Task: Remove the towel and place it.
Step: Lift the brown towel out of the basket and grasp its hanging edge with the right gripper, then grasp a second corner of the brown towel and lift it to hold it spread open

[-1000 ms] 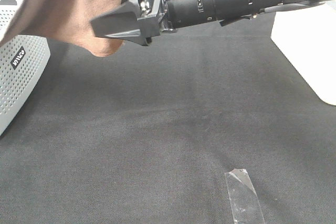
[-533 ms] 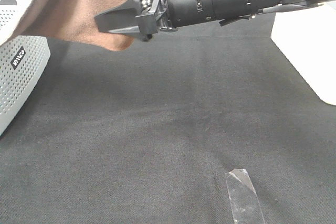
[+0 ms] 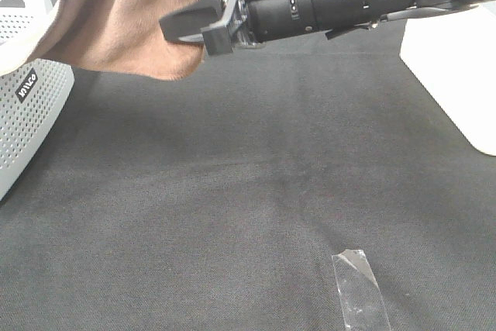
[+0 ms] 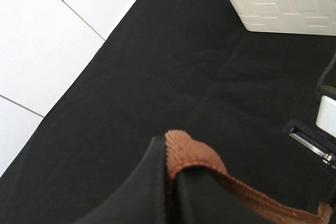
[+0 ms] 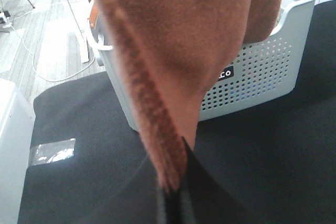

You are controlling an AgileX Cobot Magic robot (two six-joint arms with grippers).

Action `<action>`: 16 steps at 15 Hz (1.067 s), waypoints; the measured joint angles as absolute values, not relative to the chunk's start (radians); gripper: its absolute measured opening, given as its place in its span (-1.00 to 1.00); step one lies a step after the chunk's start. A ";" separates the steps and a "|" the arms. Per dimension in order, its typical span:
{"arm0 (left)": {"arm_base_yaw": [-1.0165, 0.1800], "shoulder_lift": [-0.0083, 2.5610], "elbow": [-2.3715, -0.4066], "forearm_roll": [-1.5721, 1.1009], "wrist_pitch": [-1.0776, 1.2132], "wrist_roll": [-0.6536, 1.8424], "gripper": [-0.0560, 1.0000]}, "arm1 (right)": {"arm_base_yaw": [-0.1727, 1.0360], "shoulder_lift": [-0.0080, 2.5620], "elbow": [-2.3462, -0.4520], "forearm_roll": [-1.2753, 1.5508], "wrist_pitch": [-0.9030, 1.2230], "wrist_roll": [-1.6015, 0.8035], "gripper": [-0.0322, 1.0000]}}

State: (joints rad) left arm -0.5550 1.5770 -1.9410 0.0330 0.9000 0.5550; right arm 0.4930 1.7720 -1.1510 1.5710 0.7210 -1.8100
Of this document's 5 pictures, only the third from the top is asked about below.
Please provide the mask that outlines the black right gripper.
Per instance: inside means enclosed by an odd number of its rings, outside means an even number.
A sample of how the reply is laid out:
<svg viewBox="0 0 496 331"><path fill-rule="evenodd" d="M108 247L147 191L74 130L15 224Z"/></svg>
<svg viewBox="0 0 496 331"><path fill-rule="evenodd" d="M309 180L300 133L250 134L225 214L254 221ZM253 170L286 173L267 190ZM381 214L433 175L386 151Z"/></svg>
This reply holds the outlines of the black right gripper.
<svg viewBox="0 0 496 331"><path fill-rule="evenodd" d="M310 0L216 0L196 2L159 20L164 39L200 34L208 55L256 48L297 36L310 25Z"/></svg>

